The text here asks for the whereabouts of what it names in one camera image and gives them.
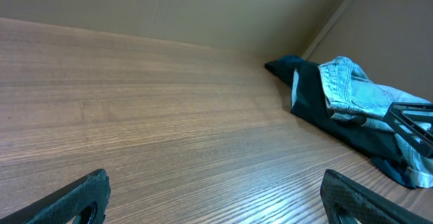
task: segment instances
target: wood grain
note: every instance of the wood grain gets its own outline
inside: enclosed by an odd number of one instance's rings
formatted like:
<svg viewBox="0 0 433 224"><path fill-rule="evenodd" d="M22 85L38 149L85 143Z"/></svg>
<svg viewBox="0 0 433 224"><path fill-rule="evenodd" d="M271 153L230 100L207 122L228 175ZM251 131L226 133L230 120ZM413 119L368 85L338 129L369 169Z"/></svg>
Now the wood grain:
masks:
<svg viewBox="0 0 433 224"><path fill-rule="evenodd" d="M407 190L288 113L261 58L0 19L0 217L98 168L106 223L327 223L335 169L433 220Z"/></svg>

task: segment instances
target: black fabric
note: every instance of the black fabric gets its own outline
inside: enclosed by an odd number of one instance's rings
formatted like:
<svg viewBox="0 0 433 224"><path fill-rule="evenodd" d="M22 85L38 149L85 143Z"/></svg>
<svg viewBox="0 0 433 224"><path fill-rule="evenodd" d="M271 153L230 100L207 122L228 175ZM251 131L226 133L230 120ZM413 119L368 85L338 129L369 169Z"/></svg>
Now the black fabric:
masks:
<svg viewBox="0 0 433 224"><path fill-rule="evenodd" d="M265 68L290 87L292 87L296 68L299 74L297 99L291 113L370 157L386 176L397 183L410 189L415 188L410 177L405 174L407 163L396 144L393 133L358 125L342 125L328 116L318 64L289 55L266 63Z"/></svg>

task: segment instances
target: wooden surface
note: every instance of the wooden surface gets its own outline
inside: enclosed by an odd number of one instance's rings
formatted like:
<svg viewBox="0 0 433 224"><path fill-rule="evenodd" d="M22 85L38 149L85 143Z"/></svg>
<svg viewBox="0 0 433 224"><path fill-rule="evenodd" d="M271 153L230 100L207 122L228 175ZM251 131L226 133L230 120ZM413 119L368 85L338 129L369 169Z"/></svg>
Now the wooden surface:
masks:
<svg viewBox="0 0 433 224"><path fill-rule="evenodd" d="M104 168L106 223L326 223L335 169L433 220L407 190L288 112L254 56L0 19L0 217Z"/></svg>

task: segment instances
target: denim jacket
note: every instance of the denim jacket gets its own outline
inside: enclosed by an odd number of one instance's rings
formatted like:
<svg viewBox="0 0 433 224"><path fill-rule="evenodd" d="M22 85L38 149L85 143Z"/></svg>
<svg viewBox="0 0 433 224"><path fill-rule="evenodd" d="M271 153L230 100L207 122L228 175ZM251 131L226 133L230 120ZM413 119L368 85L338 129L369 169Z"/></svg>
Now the denim jacket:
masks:
<svg viewBox="0 0 433 224"><path fill-rule="evenodd" d="M363 127L393 131L382 122L392 102L430 103L400 91L371 82L362 68L346 57L319 66L328 114L334 120L357 122ZM425 130L429 123L419 124ZM408 163L407 174L419 187L433 187L433 159L425 158L400 135L397 144Z"/></svg>

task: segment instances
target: white trim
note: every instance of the white trim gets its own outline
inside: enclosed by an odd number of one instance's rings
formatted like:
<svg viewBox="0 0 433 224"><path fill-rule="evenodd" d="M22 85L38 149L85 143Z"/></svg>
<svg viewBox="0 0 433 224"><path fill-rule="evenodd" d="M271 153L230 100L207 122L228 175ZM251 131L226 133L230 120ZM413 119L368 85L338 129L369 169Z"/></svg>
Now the white trim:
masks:
<svg viewBox="0 0 433 224"><path fill-rule="evenodd" d="M331 30L334 24L338 21L341 15L344 13L344 10L352 3L353 0L343 0L337 10L332 14L331 18L326 22L325 26L320 30L319 34L313 40L313 42L306 49L304 54L302 55L302 59L307 60L310 58L311 54L313 54L314 50L316 50L319 43L325 38L326 34Z"/></svg>

